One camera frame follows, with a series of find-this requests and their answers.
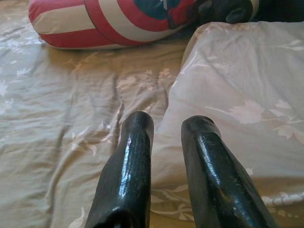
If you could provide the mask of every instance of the red and white striped object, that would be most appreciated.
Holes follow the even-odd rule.
[[[144,3],[149,1],[155,2],[157,7],[151,7],[151,14],[147,15],[147,9],[143,12],[139,5],[145,6]],[[165,9],[169,1],[30,0],[29,19],[41,38],[56,48],[122,48],[165,38],[190,21],[183,21],[183,24],[170,29],[169,17],[165,15],[169,11]],[[175,11],[186,11],[195,2],[174,1],[175,4],[181,1],[183,6],[177,6]]]

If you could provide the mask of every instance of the shiny black surface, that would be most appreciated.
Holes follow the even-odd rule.
[[[278,228],[211,119],[187,119],[181,134],[197,228]]]
[[[85,228],[148,228],[153,120],[143,112],[123,123],[121,141],[104,166]]]

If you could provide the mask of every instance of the bedsheet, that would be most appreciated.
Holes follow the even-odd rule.
[[[0,1],[0,227],[80,228],[124,119],[162,119],[193,29],[137,48],[58,50],[27,7]],[[153,212],[151,227],[193,223]]]
[[[181,124],[204,115],[218,126],[279,226],[303,228],[303,62],[304,22],[210,23],[197,29],[154,136],[154,189],[175,194],[158,194],[159,204],[190,208]]]

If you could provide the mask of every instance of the leaf print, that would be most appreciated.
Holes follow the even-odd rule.
[[[112,140],[115,138],[115,134],[108,134],[105,138],[103,138],[100,142],[112,143]]]
[[[294,135],[297,138],[297,140],[304,145],[304,132],[294,129]]]
[[[152,70],[146,70],[145,74],[147,74],[147,75],[152,75],[153,72],[152,72]]]
[[[268,210],[269,210],[269,212],[272,213],[272,214],[276,212],[276,208],[268,208]]]
[[[222,64],[222,63],[214,63],[213,66],[218,70],[228,70],[229,65],[228,64]]]
[[[149,91],[152,91],[154,89],[153,84],[148,84],[148,86],[146,87]]]
[[[269,109],[269,111],[274,114],[276,117],[281,117],[281,116],[285,116],[283,113],[281,113],[280,111],[276,110],[276,109]]]
[[[178,206],[178,209],[175,211],[156,211],[156,210],[151,210],[154,213],[157,214],[161,214],[161,215],[176,215],[176,214],[180,214],[183,212],[192,212],[191,208],[186,208],[186,206],[184,204],[180,204]]]
[[[191,221],[194,221],[194,217],[192,215],[184,214],[186,217],[188,217]]]
[[[68,228],[80,228],[84,222],[85,217],[85,210],[83,207],[81,207],[81,216],[79,218],[76,218]]]
[[[144,111],[145,113],[149,113],[154,105],[155,105],[155,103],[149,105],[149,106],[146,107],[143,111]]]
[[[97,147],[95,145],[90,145],[87,140],[84,140],[84,143],[88,148],[90,148],[90,150],[93,153],[93,157],[95,157],[96,152],[97,152]]]
[[[278,103],[276,103],[276,107],[278,108],[285,108],[285,109],[291,109],[291,106],[289,105],[289,103],[279,100]]]
[[[132,85],[134,82],[136,82],[136,78],[131,76],[131,77],[127,77],[127,79],[125,80],[121,80],[118,84],[118,88],[124,90],[126,89],[128,86]]]
[[[279,210],[279,211],[277,212],[277,214],[280,215],[280,216],[282,216],[282,217],[285,217],[285,216],[286,216],[286,211],[284,211],[284,210]]]
[[[167,76],[169,74],[170,74],[169,69],[166,68],[166,69],[164,69],[163,71],[160,72],[160,77]]]
[[[302,40],[294,40],[290,44],[283,44],[280,46],[277,46],[278,48],[285,48],[285,49],[290,49],[293,51],[302,51],[304,50],[304,46],[299,46],[300,43],[302,43]]]
[[[283,201],[281,198],[276,198],[276,199],[274,199],[274,204],[281,206],[283,204]]]
[[[29,73],[29,72],[30,72],[30,69],[26,69],[26,68],[24,68],[24,69],[22,69],[22,70],[18,70],[18,71],[17,71],[17,77],[24,76],[24,75],[26,75],[26,74]]]
[[[179,220],[187,220],[183,213],[180,214]]]
[[[276,127],[274,130],[277,131],[277,134],[279,136],[284,136],[287,139],[290,139],[294,133],[293,128],[289,125],[281,125],[279,127]]]
[[[72,138],[73,140],[78,139],[79,137],[81,137],[82,135],[84,135],[86,133],[86,131],[90,128],[91,126],[87,126],[83,131],[81,131],[80,133],[78,133],[77,135],[75,135],[75,133],[72,133]]]
[[[264,110],[257,102],[246,100],[245,106],[231,108],[230,115],[239,120],[241,124],[254,124],[262,120]]]
[[[269,198],[268,196],[262,196],[262,201],[264,202],[264,204],[268,207],[271,207],[273,206],[273,203],[272,203],[272,199]]]
[[[97,127],[97,131],[101,131],[101,130],[110,130],[111,126],[106,124],[104,121],[102,121],[99,126]]]
[[[177,198],[177,197],[175,197],[175,196],[172,196],[172,195],[170,195],[169,193],[167,193],[166,191],[161,191],[164,195],[165,195],[165,197],[167,197],[168,199],[170,199],[170,200],[173,200],[173,201],[180,201],[180,199],[179,198]]]
[[[151,203],[161,203],[161,202],[163,202],[162,199],[160,199],[154,195],[151,195]]]
[[[0,149],[4,146],[4,142],[8,139],[8,136],[5,136],[4,138],[0,139]]]
[[[76,143],[73,143],[71,146],[72,151],[76,151],[78,149],[78,145]]]
[[[301,202],[301,201],[304,201],[304,199],[299,196],[299,195],[287,195],[285,192],[281,192],[281,195],[283,197],[282,201],[283,201],[283,204],[284,205],[290,205],[290,204],[293,204],[295,202]]]
[[[207,60],[212,61],[217,58],[218,58],[217,56],[209,56],[209,57],[207,57]]]
[[[4,114],[7,110],[12,108],[12,104],[14,100],[11,99],[10,101],[5,101],[3,104],[0,104],[0,115]]]
[[[17,83],[17,82],[23,82],[22,80],[13,80],[13,81],[10,81],[10,83]]]
[[[172,190],[172,192],[181,192],[181,191],[185,191],[188,189],[188,185],[184,184],[181,186],[178,186],[176,189]]]
[[[5,83],[5,80],[3,81],[0,81],[0,95],[2,97],[5,96],[5,94],[7,93],[7,89],[8,88],[8,85]]]

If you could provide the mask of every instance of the stuffed toy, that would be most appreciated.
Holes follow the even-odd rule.
[[[244,23],[252,20],[272,0],[206,0],[198,8],[201,24],[208,22]]]
[[[200,24],[300,22],[304,21],[304,0],[201,0],[198,14]]]

